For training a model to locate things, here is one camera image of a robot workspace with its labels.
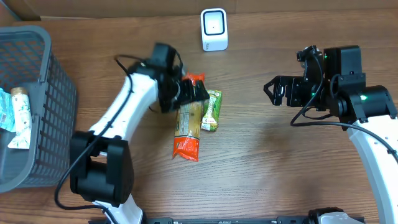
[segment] wooden tabletop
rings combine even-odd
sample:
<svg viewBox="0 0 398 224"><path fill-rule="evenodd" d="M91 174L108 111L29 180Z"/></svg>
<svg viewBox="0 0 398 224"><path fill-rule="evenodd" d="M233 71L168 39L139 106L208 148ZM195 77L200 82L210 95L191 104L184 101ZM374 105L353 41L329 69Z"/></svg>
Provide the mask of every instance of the wooden tabletop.
<svg viewBox="0 0 398 224"><path fill-rule="evenodd" d="M373 193L347 133L290 127L299 109L273 106L262 87L276 75L301 76L295 52L308 45L359 45L367 85L384 85L397 104L397 18L398 10L235 14L228 16L228 49L209 53L201 48L199 16L15 25L34 24L50 33L54 54L80 92L77 130L94 124L123 84L113 56L148 57L157 41L174 46L190 72L206 73L207 89L223 92L220 126L215 133L201 132L199 162L172 159L175 113L144 115L131 145L132 195L149 217L275 218L340 207L377 223ZM0 222L86 223L103 217L99 210L59 209L53 191L0 195ZM68 182L60 200L87 204Z"/></svg>

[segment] green package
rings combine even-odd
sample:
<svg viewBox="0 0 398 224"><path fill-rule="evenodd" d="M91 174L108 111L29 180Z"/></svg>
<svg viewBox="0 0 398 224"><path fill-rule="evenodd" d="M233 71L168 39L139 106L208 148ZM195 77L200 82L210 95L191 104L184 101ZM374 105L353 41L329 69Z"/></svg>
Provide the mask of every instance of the green package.
<svg viewBox="0 0 398 224"><path fill-rule="evenodd" d="M220 117L221 101L223 95L218 90L207 90L210 95L205 103L205 115L201 120L201 128L207 131L216 131L218 128L218 118Z"/></svg>

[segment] blue plastic package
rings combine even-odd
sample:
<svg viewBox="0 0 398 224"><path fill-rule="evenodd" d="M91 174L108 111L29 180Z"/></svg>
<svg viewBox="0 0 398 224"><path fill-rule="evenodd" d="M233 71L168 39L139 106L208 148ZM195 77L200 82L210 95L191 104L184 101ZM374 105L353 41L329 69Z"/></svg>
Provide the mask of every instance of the blue plastic package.
<svg viewBox="0 0 398 224"><path fill-rule="evenodd" d="M0 88L0 128L15 132L14 109L12 108L11 94Z"/></svg>

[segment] red and orange package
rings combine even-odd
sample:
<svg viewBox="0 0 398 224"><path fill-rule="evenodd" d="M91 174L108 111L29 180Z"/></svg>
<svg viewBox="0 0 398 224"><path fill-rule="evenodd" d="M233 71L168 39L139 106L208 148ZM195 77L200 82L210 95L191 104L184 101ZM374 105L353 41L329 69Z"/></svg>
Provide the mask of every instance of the red and orange package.
<svg viewBox="0 0 398 224"><path fill-rule="evenodd" d="M191 79L195 85L197 80L205 83L205 74L187 73L184 79ZM182 105L177 112L174 132L173 158L178 154L191 161L199 161L199 137L203 102Z"/></svg>

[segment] item in bin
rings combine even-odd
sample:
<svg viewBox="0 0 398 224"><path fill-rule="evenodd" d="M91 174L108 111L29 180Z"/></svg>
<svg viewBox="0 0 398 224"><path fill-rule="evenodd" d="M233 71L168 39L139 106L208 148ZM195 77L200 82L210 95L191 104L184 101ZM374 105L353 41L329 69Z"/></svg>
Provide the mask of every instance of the item in bin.
<svg viewBox="0 0 398 224"><path fill-rule="evenodd" d="M0 128L15 132L14 110L12 109L11 94L0 88Z"/></svg>
<svg viewBox="0 0 398 224"><path fill-rule="evenodd" d="M210 99L205 103L205 115L201 121L201 128L207 131L216 131L220 117L221 101L223 95L218 90L207 90Z"/></svg>
<svg viewBox="0 0 398 224"><path fill-rule="evenodd" d="M23 87L11 89L12 107L17 135L8 144L10 149L29 149L30 133L32 131L32 115L30 113L29 97Z"/></svg>
<svg viewBox="0 0 398 224"><path fill-rule="evenodd" d="M191 79L192 84L197 80L205 82L205 74L194 75L187 73L184 79ZM174 132L173 158L178 154L191 161L199 161L200 121L203 102L193 102L182 105L177 112L177 122Z"/></svg>

